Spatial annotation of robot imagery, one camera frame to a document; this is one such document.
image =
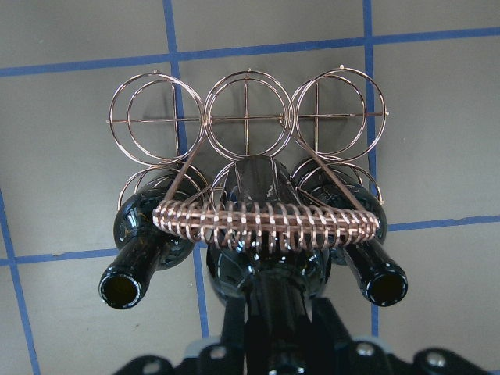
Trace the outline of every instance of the wire frame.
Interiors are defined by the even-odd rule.
[[[140,80],[146,79],[146,83],[142,84],[138,89],[134,91],[134,93],[131,95],[130,99],[128,100],[128,105],[127,105],[127,111],[125,118],[122,119],[117,119],[115,116],[115,111],[116,111],[116,102],[117,100],[122,96],[125,95],[125,90],[127,88],[131,88],[132,84],[139,84]],[[161,83],[168,83],[170,84],[170,89],[172,92],[172,102],[170,103],[172,105],[172,110],[173,110],[173,117],[172,118],[160,118],[160,119],[133,119],[131,115],[131,110],[134,106],[134,103],[137,101],[139,95],[144,94],[147,89]],[[180,118],[177,114],[177,107],[178,107],[178,102],[179,98],[178,96],[181,93],[181,90],[186,91],[189,96],[193,99],[193,101],[196,104],[196,108],[198,109],[198,116],[196,117],[191,117],[191,118]],[[178,80],[175,77],[168,76],[166,74],[160,73],[158,70],[153,71],[152,73],[144,73],[140,74],[137,76],[134,76],[124,82],[122,85],[118,87],[116,90],[114,96],[112,97],[111,105],[109,107],[109,127],[111,129],[111,133],[113,135],[113,138],[115,139],[116,145],[118,148],[130,159],[134,160],[137,163],[140,163],[142,165],[146,166],[156,166],[159,164],[163,165],[173,165],[178,163],[179,161],[185,159],[187,156],[189,156],[194,148],[197,146],[197,144],[200,142],[200,140],[203,137],[204,130],[203,130],[203,125],[202,125],[202,114],[203,114],[203,103],[198,95],[198,93],[193,90],[190,86],[182,82],[181,80]],[[179,130],[179,124],[185,121],[197,121],[200,123],[200,128],[198,132],[198,136],[196,140],[193,142],[191,147],[185,152],[185,153],[180,153],[180,141],[178,138],[178,130]],[[163,155],[157,155],[150,150],[148,150],[139,140],[138,137],[134,131],[134,125],[136,124],[141,124],[141,125],[147,125],[147,123],[152,123],[152,122],[160,122],[160,123],[173,123],[174,126],[174,133],[175,133],[175,149],[176,149],[176,156],[174,157],[165,157]],[[123,140],[118,136],[118,133],[116,131],[117,126],[127,126],[128,133],[130,135],[130,138],[135,146],[136,149],[131,150],[130,147],[127,147]]]
[[[213,117],[213,106],[216,100],[219,98],[220,94],[228,89],[230,86],[242,83],[244,86],[243,90],[243,99],[245,104],[245,114],[243,117]],[[283,112],[281,114],[270,114],[264,116],[250,116],[248,112],[248,84],[255,83],[260,84],[265,88],[268,88],[272,94],[274,94],[279,103],[281,104],[281,108]],[[275,78],[270,76],[267,73],[247,70],[233,73],[227,77],[224,77],[222,80],[217,82],[212,90],[210,90],[206,100],[205,100],[205,131],[208,136],[209,142],[211,146],[224,158],[230,161],[237,161],[243,159],[246,156],[250,155],[267,155],[270,157],[276,156],[281,150],[285,148],[287,143],[290,141],[291,136],[294,132],[294,122],[293,122],[293,114],[294,109],[290,99],[290,96]],[[250,120],[262,120],[262,119],[277,119],[281,122],[281,132],[278,136],[277,140],[275,140],[272,145],[261,152],[257,152],[255,154],[250,154],[249,152],[249,122]],[[238,153],[231,151],[228,147],[222,145],[222,143],[217,139],[214,131],[213,125],[215,122],[221,121],[235,121],[241,120],[244,122],[245,127],[245,153]]]
[[[141,188],[150,187],[156,188],[165,180],[172,180],[172,176],[175,176],[180,171],[180,165],[171,166],[171,165],[157,165],[150,166],[146,169],[140,170],[139,172],[134,173],[129,177],[125,185],[120,190],[118,194],[118,202],[117,209],[120,209],[123,204],[123,198],[127,195],[127,192],[131,192],[132,194],[136,194]],[[205,201],[205,195],[207,191],[210,190],[211,184],[205,179],[203,173],[198,170],[195,166],[189,166],[190,173],[186,173],[184,178],[186,181],[197,191],[196,195],[188,197],[191,201],[196,200],[197,198],[202,198],[202,201]],[[146,176],[156,173],[155,177],[149,180]]]
[[[367,107],[366,107],[366,100],[361,92],[361,90],[354,84],[352,83],[352,80],[345,77],[348,75],[352,75],[354,77],[360,77],[362,78],[368,85],[373,86],[374,90],[377,93],[377,97],[380,100],[380,106],[381,106],[381,111],[380,112],[367,112]],[[319,113],[319,102],[320,102],[320,90],[319,90],[319,85],[320,81],[322,80],[339,80],[340,82],[347,84],[354,92],[356,93],[356,96],[358,97],[361,106],[362,106],[362,112],[361,113],[328,113],[328,114],[320,114]],[[300,115],[300,109],[302,106],[302,103],[304,101],[305,95],[314,87],[315,90],[315,111],[313,114],[309,115]],[[380,140],[380,137],[382,136],[382,133],[384,132],[385,129],[385,123],[386,123],[386,118],[388,115],[387,107],[385,105],[385,99],[384,96],[382,95],[382,92],[380,91],[379,87],[377,84],[373,81],[373,79],[366,75],[364,72],[361,72],[359,70],[355,70],[352,68],[345,68],[343,66],[340,66],[337,69],[334,70],[329,70],[325,73],[321,73],[319,76],[306,81],[303,85],[301,85],[295,93],[292,95],[292,100],[294,102],[295,106],[295,127],[297,129],[297,138],[298,141],[297,143],[303,147],[303,148],[309,148],[310,150],[313,150],[316,155],[321,158],[323,161],[326,162],[333,162],[333,163],[338,163],[338,162],[350,162],[352,160],[356,160],[364,155],[366,155],[368,152],[370,152],[375,145],[378,143]],[[341,154],[353,147],[361,138],[363,131],[366,129],[366,123],[367,119],[370,116],[379,116],[381,118],[381,125],[379,126],[378,132],[375,136],[375,138],[371,141],[371,143],[364,148],[360,153],[354,156],[350,157],[341,157]],[[334,151],[329,151],[329,152],[320,152],[319,151],[319,120],[320,119],[341,119],[341,118],[352,118],[352,117],[361,117],[362,118],[362,124],[361,127],[359,128],[358,133],[354,136],[354,138],[351,140],[348,145],[346,145],[343,148],[340,148],[338,150]],[[302,133],[301,130],[301,120],[303,119],[314,119],[314,146],[311,146],[307,143],[305,140],[304,134]]]

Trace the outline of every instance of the black object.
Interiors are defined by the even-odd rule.
[[[266,340],[266,317],[254,316],[244,323],[244,300],[229,298],[224,317],[223,335],[219,343],[205,347],[196,358],[186,358],[173,368],[168,361],[154,355],[134,359],[115,375],[239,375],[247,356],[247,374],[308,375],[488,375],[488,372],[461,356],[441,348],[417,353],[413,363],[398,359],[370,341],[353,341],[330,300],[312,300],[312,321],[304,319],[299,334],[304,339],[304,367],[282,366],[276,372],[266,368],[265,356],[270,341]]]
[[[113,234],[120,253],[104,271],[99,294],[115,309],[129,309],[142,300],[156,270],[182,262],[194,243],[160,231],[152,222],[152,211],[163,200],[176,174],[168,172],[146,184],[127,199],[116,214]],[[184,200],[196,190],[183,181],[175,197]]]
[[[317,169],[313,160],[302,165],[300,173],[295,176],[295,182],[302,185],[303,191],[332,207],[354,209],[338,186],[323,170]],[[345,262],[350,266],[362,295],[368,301],[384,307],[394,305],[405,297],[408,291],[408,279],[403,268],[385,252],[382,246],[388,227],[384,209],[369,191],[357,184],[348,174],[336,169],[332,171],[344,182],[346,188],[361,205],[374,213],[380,222],[380,229],[374,239],[357,245],[350,244],[344,248],[332,248],[334,262],[337,264]]]

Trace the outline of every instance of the gray tile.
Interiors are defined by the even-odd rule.
[[[333,265],[323,292],[355,338],[371,335],[371,304],[361,295],[358,284],[347,266]]]
[[[323,51],[311,51],[311,52],[291,52],[291,53],[280,53],[274,55],[253,55],[253,56],[238,56],[230,57],[224,59],[207,59],[199,61],[189,61],[180,63],[180,73],[182,80],[192,86],[202,98],[205,98],[212,86],[221,78],[238,72],[242,70],[247,70],[252,68],[252,70],[259,70],[271,74],[277,80],[279,80],[289,93],[292,95],[296,88],[298,88],[306,80],[316,77],[317,75],[324,73],[328,70],[335,69],[341,64],[363,70],[364,68],[364,53],[362,48],[339,48]],[[361,84],[361,89],[364,90],[364,82]],[[327,92],[325,98],[330,98],[331,92]],[[278,111],[279,105],[271,106],[269,102],[276,100],[274,96],[265,96],[259,100],[259,96],[250,91],[249,107],[250,113],[254,114],[265,114],[266,110]],[[349,92],[346,98],[335,97],[342,104],[351,105],[352,104],[352,93]],[[214,105],[213,115],[214,116],[228,116],[234,114],[242,114],[242,111],[237,111],[235,108],[242,109],[242,97],[238,94],[238,91],[231,91],[229,95],[220,96],[217,99],[218,102]],[[330,99],[334,105],[338,105],[337,102]],[[356,101],[353,105],[353,110],[358,109],[358,102]],[[345,106],[340,105],[339,111],[346,111]],[[265,122],[261,123],[257,127],[254,127],[252,123],[250,124],[251,131],[251,147],[252,140],[255,142],[255,146],[261,146],[270,144],[270,129],[277,129],[275,123]],[[243,126],[240,124],[218,124],[216,125],[216,135],[226,147],[232,151],[243,152]],[[307,127],[307,124],[303,125],[305,133],[311,134],[312,127]],[[333,128],[327,127],[327,125],[320,126],[321,135],[323,135],[323,140],[320,143],[321,147],[325,150],[331,150],[331,144],[338,145],[345,140],[347,131],[346,127]],[[188,140],[192,143],[195,138],[195,132],[193,128],[187,129]],[[360,145],[364,145],[364,140],[366,136],[362,136],[359,142]],[[295,165],[302,159],[304,159],[307,154],[301,150],[293,141],[278,155],[278,159],[285,163],[289,170],[291,171]],[[213,176],[219,171],[221,166],[226,165],[225,159],[216,154],[209,145],[204,145],[200,151],[199,156],[195,159],[195,165],[198,166],[204,172],[206,171],[209,176]]]
[[[498,223],[389,233],[385,248],[405,269],[409,291],[380,311],[380,336],[410,360],[445,347],[486,370],[500,368]]]
[[[114,248],[118,193],[144,167],[116,147],[108,107],[122,82],[156,67],[170,71],[134,66],[0,80],[0,180],[17,255]],[[157,112],[158,102],[146,104],[138,116]]]
[[[23,325],[17,308],[16,294],[10,268],[0,266],[0,300],[2,301],[2,318],[0,319],[0,366],[2,373],[31,373],[30,356]]]
[[[0,259],[7,259],[7,251],[5,250],[5,243],[3,241],[3,231],[0,227]]]
[[[2,4],[0,67],[167,52],[161,2]]]
[[[377,147],[390,223],[498,215],[498,51],[498,37],[375,48],[391,112]]]
[[[363,35],[362,2],[173,1],[177,48],[197,51]]]
[[[458,0],[452,6],[432,0],[377,0],[372,13],[373,33],[381,35],[497,27],[500,8],[495,0]]]
[[[144,354],[177,365],[186,345],[201,337],[192,256],[156,273],[144,299],[129,310],[112,309],[98,296],[112,260],[20,266],[42,373],[112,373]]]

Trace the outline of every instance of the black plastic part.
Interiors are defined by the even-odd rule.
[[[440,355],[444,362],[443,366],[433,366],[428,360],[430,355]],[[415,373],[429,375],[452,375],[455,373],[467,375],[487,375],[488,372],[462,358],[460,355],[441,348],[429,348],[418,352],[413,358]]]
[[[226,312],[220,343],[222,345],[244,348],[245,337],[245,307],[243,298],[229,297],[226,300]]]
[[[271,341],[266,321],[250,316],[245,324],[245,354],[248,375],[267,375],[271,356]]]
[[[143,355],[130,361],[115,372],[115,375],[174,375],[170,362],[155,355]]]
[[[308,361],[308,369],[313,373],[343,373],[347,365],[342,355],[352,339],[327,298],[312,300],[312,332],[317,346],[316,355]]]
[[[408,291],[405,271],[389,257],[379,241],[349,244],[344,250],[366,299],[378,306],[390,306],[405,297]]]
[[[358,353],[359,345],[362,341],[352,342],[349,345],[348,353],[348,368],[351,375],[366,375],[366,374],[383,374],[392,375],[393,369],[389,358],[381,347],[368,343],[373,348],[373,354],[360,355]]]
[[[222,358],[213,358],[213,351],[224,348]],[[210,345],[198,357],[198,373],[202,375],[243,374],[243,351],[230,346]]]
[[[263,270],[255,275],[252,291],[248,296],[248,315],[255,332],[261,336],[250,337],[252,347],[269,342],[264,349],[256,348],[267,359],[265,368],[263,358],[251,355],[247,361],[248,373],[298,373],[305,369],[305,353],[301,350],[304,330],[303,319],[307,319],[304,287],[284,274],[282,270]]]

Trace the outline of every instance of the gray floor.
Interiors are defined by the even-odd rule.
[[[372,309],[336,266],[325,295],[353,335],[379,334],[405,360],[438,345],[500,369],[499,16],[496,0],[3,2],[2,373],[111,373],[145,353],[179,363],[187,344],[220,332],[203,247],[158,272],[131,310],[98,297],[116,253],[118,192],[141,169],[105,123],[122,82],[158,69],[204,98],[252,68],[292,93],[341,64],[372,73],[387,99],[376,164],[385,248],[410,288],[398,305]],[[162,110],[157,98],[141,105],[148,116]],[[290,146],[280,157],[293,167],[304,155]],[[221,163],[209,148],[195,160],[208,176]]]

